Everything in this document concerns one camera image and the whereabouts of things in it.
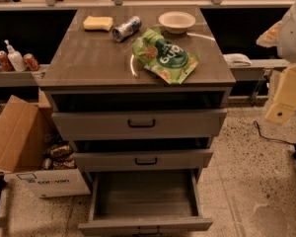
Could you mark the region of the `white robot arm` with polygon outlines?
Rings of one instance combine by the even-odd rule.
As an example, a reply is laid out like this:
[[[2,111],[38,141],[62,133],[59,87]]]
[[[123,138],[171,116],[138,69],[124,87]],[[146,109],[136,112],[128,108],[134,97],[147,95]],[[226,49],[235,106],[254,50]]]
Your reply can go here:
[[[296,2],[283,18],[257,39],[257,45],[275,46],[279,57],[290,64],[281,72],[279,83],[265,118],[283,124],[296,112]]]

